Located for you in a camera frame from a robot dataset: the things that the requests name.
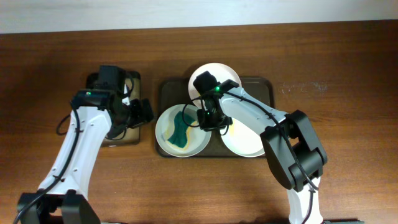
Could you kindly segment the light blue plate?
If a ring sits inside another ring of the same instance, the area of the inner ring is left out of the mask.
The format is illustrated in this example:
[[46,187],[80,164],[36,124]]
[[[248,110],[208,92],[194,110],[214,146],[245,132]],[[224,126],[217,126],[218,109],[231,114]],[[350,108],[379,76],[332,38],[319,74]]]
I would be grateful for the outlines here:
[[198,108],[175,105],[166,109],[156,122],[155,137],[160,148],[174,157],[191,157],[207,146],[211,132],[198,127]]

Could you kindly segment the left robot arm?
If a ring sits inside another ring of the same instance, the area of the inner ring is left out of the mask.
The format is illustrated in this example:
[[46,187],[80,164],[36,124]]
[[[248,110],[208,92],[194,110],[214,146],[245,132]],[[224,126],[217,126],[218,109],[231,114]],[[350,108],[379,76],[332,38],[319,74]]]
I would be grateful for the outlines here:
[[21,195],[14,223],[100,223],[88,187],[103,141],[118,141],[154,118],[149,100],[130,99],[140,79],[118,67],[88,77],[70,102],[70,124],[50,172],[35,193]]

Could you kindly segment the green yellow sponge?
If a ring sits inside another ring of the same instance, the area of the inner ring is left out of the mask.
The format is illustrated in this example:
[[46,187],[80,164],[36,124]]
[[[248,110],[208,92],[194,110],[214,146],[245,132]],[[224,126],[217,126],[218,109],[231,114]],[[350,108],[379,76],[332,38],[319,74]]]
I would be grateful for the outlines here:
[[194,117],[179,111],[173,120],[174,130],[167,137],[166,143],[171,147],[184,151],[188,145],[190,128],[197,126],[197,123]]

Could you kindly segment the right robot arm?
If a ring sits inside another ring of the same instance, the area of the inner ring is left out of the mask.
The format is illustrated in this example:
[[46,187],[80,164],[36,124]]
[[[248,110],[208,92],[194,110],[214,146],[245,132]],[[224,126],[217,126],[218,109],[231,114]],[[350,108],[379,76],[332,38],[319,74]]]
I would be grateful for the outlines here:
[[220,127],[219,116],[236,119],[259,135],[276,181],[287,189],[291,223],[323,223],[318,191],[326,152],[302,111],[288,114],[265,105],[240,86],[199,87],[200,128]]

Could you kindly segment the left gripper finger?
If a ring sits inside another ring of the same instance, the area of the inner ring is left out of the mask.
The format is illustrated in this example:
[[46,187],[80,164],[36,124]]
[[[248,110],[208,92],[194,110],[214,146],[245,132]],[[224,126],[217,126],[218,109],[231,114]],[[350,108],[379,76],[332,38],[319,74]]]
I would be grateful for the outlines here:
[[142,100],[142,109],[145,121],[151,122],[154,119],[154,112],[147,98]]
[[130,120],[129,128],[138,128],[145,123],[144,106],[139,99],[130,101]]

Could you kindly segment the pinkish white plate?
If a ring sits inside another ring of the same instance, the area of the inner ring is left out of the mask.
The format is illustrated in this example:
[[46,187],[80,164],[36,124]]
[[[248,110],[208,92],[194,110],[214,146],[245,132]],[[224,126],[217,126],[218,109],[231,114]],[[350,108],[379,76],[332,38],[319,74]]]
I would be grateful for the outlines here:
[[193,100],[200,96],[198,90],[193,86],[196,78],[204,72],[209,72],[216,80],[223,83],[226,80],[232,80],[242,86],[238,74],[229,66],[222,63],[207,63],[197,68],[191,75],[188,82],[188,94],[190,99]]

